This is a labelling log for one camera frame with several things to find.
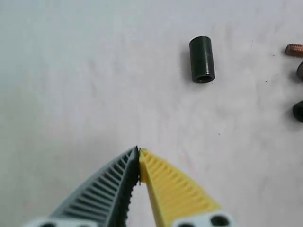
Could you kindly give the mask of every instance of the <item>white surface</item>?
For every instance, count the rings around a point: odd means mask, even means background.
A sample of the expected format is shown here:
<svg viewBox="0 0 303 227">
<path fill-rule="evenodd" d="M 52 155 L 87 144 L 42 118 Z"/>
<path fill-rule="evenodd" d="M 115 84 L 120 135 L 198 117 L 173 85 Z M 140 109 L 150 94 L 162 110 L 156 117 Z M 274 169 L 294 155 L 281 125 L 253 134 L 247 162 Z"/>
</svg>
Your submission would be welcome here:
<svg viewBox="0 0 303 227">
<path fill-rule="evenodd" d="M 48 215 L 133 145 L 193 177 L 240 226 L 297 226 L 301 0 L 0 1 L 0 226 Z M 189 41 L 216 79 L 190 81 Z M 145 187 L 128 226 L 154 227 Z"/>
</svg>

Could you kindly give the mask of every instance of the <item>black cylinder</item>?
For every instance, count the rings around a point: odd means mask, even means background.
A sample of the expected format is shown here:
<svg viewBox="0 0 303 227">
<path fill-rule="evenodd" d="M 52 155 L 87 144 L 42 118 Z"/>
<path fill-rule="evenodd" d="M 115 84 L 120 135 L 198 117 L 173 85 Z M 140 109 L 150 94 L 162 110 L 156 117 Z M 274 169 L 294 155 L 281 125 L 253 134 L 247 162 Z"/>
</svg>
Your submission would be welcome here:
<svg viewBox="0 0 303 227">
<path fill-rule="evenodd" d="M 199 36 L 189 43 L 191 76 L 195 83 L 214 80 L 214 59 L 212 41 L 207 36 Z"/>
<path fill-rule="evenodd" d="M 294 117 L 303 123 L 303 101 L 293 106 Z"/>
</svg>

